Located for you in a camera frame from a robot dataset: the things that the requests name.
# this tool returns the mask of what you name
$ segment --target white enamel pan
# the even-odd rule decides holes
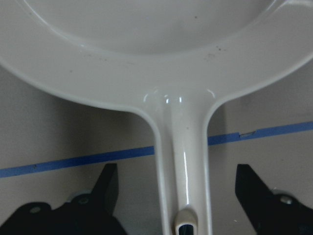
[[[0,64],[155,135],[164,235],[212,235],[207,125],[313,56],[313,0],[1,0]]]

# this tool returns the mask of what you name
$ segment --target blue tape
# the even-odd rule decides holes
[[[208,137],[208,145],[217,145],[237,141],[246,141],[258,138],[265,138],[270,136],[278,136],[291,134],[302,131],[313,130],[313,122],[304,122],[299,124],[292,124],[286,126],[277,126],[271,128],[264,128],[256,130],[250,134],[240,135],[239,133],[231,133],[226,135],[218,135]],[[155,153],[153,146],[144,148],[134,148],[128,150],[121,150],[109,153],[101,153],[89,156],[82,156],[77,158],[64,159],[59,161],[52,161],[46,163],[38,163],[32,165],[24,165],[18,167],[11,167],[0,169],[0,178],[11,177],[17,175],[25,175],[31,173],[38,173],[43,171],[58,170],[79,165],[88,165],[94,163],[103,163],[109,161],[116,161],[127,158],[143,157],[153,155]]]

